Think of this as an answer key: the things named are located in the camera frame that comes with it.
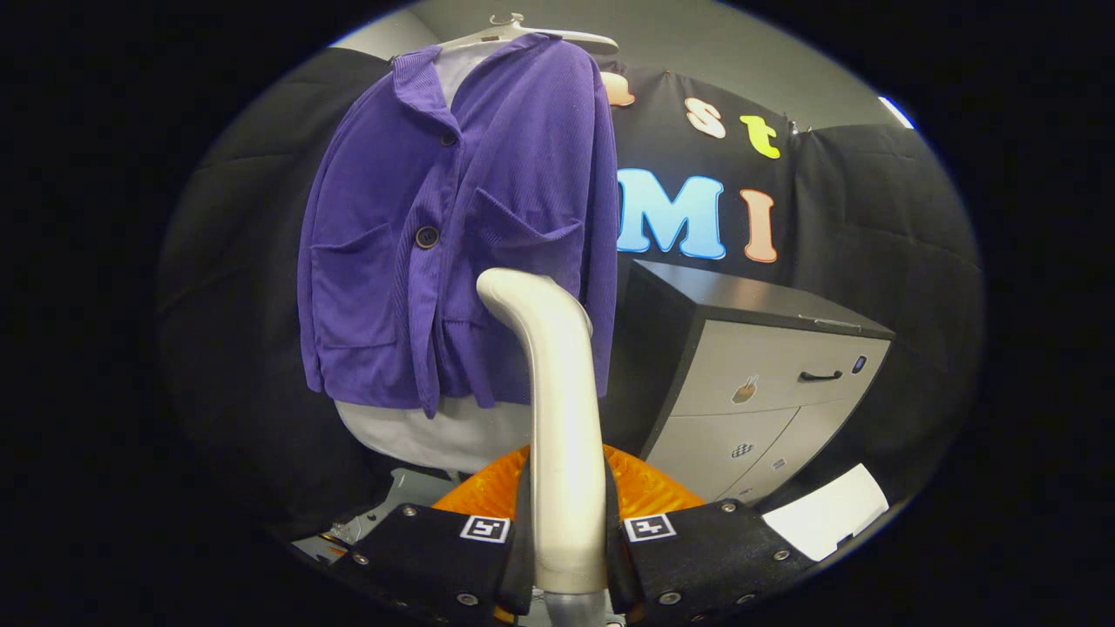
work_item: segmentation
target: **black button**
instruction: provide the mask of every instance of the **black button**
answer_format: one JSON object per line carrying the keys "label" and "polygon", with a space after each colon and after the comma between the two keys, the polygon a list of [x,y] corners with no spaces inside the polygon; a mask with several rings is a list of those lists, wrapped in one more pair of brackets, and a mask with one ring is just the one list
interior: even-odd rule
{"label": "black button", "polygon": [[418,248],[434,248],[438,239],[440,239],[440,235],[437,233],[437,229],[433,226],[423,226],[415,234],[415,242],[418,244]]}

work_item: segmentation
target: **checkered sticker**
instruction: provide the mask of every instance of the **checkered sticker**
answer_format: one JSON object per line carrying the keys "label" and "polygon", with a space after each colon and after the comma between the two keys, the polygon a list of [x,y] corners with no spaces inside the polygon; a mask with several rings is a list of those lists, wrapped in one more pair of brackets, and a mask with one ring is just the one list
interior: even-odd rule
{"label": "checkered sticker", "polygon": [[623,521],[623,525],[627,527],[628,540],[631,542],[646,542],[678,534],[666,514],[629,518]]}
{"label": "checkered sticker", "polygon": [[465,540],[502,544],[507,541],[508,530],[511,530],[510,518],[472,515],[468,517],[468,522],[465,523],[465,528],[460,531],[460,537]]}

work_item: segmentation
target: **purple jacket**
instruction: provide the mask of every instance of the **purple jacket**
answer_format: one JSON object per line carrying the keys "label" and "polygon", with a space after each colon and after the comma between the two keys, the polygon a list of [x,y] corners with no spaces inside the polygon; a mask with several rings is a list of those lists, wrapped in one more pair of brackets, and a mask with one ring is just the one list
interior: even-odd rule
{"label": "purple jacket", "polygon": [[515,336],[485,309],[493,267],[549,274],[592,320],[607,392],[619,187],[595,61],[555,36],[500,48],[445,106],[430,46],[396,57],[341,120],[310,192],[298,266],[302,361],[337,401],[530,403]]}

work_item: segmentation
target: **gray wall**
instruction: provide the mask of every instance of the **gray wall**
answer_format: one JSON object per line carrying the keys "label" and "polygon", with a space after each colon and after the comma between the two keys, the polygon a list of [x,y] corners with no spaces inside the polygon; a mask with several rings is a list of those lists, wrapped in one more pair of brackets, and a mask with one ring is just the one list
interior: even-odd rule
{"label": "gray wall", "polygon": [[380,59],[389,59],[440,41],[444,39],[434,35],[414,13],[401,10],[349,33],[331,47],[359,50]]}
{"label": "gray wall", "polygon": [[899,125],[875,90],[808,45],[711,0],[424,0],[410,7],[448,41],[487,28],[493,13],[527,28],[611,37],[611,58],[710,83],[807,126]]}

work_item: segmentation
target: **letter s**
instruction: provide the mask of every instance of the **letter s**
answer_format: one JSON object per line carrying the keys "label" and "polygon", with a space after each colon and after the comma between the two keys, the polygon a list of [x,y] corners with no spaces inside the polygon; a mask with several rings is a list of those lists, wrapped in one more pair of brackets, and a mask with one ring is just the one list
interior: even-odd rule
{"label": "letter s", "polygon": [[689,119],[689,124],[694,125],[694,128],[717,139],[724,139],[727,131],[720,124],[720,112],[716,110],[716,107],[699,98],[686,98],[685,104],[686,108],[689,109],[686,118]]}

